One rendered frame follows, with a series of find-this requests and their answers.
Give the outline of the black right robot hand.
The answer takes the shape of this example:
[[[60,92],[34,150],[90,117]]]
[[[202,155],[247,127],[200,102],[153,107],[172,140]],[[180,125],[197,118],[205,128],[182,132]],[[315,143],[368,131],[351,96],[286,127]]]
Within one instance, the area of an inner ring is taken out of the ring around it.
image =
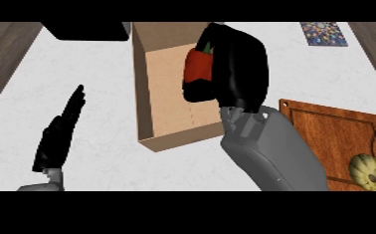
[[[241,108],[256,113],[268,89],[265,47],[244,32],[225,25],[209,23],[193,49],[209,45],[212,53],[210,81],[182,78],[182,95],[190,103],[216,100],[218,106]]]

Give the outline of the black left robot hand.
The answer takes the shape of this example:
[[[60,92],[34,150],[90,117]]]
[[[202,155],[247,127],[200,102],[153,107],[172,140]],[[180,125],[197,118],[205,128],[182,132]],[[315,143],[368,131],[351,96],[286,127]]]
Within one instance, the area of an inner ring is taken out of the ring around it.
[[[34,157],[34,172],[42,172],[50,168],[60,168],[65,164],[73,129],[85,104],[84,96],[84,86],[79,85],[69,97],[62,114],[53,118],[48,126],[42,130]]]

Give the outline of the red bell pepper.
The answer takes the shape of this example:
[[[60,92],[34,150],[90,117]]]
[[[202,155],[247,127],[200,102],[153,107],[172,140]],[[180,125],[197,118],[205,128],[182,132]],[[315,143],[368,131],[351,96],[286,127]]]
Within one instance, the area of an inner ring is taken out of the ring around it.
[[[184,81],[187,83],[194,80],[210,81],[210,62],[212,53],[209,45],[205,45],[202,51],[197,51],[196,49],[188,50],[184,68]]]

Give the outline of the brown cardboard box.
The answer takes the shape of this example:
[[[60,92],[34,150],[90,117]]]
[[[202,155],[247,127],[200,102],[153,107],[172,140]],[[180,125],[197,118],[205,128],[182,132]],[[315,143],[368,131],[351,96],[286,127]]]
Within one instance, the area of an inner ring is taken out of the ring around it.
[[[184,65],[208,22],[134,22],[138,143],[153,152],[222,135],[216,101],[188,103]]]

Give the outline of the brown wooden cutting board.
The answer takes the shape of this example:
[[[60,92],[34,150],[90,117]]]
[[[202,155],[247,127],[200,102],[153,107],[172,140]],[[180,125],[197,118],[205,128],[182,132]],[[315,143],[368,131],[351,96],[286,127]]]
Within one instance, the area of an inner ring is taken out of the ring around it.
[[[356,154],[376,156],[376,114],[337,109],[293,100],[278,100],[323,165],[331,191],[362,191],[349,176],[348,164]]]

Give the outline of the black appliance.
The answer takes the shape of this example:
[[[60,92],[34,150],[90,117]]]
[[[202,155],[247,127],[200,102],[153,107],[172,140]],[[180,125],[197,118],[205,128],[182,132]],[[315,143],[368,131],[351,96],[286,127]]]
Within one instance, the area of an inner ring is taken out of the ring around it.
[[[126,41],[128,31],[121,22],[42,22],[42,26],[59,40]]]

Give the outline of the pale yellow-green squash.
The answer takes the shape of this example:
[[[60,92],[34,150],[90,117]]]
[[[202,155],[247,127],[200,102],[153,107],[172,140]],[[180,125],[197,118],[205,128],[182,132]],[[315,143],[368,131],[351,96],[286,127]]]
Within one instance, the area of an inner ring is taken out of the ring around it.
[[[376,157],[356,154],[348,164],[349,176],[364,190],[376,191]]]

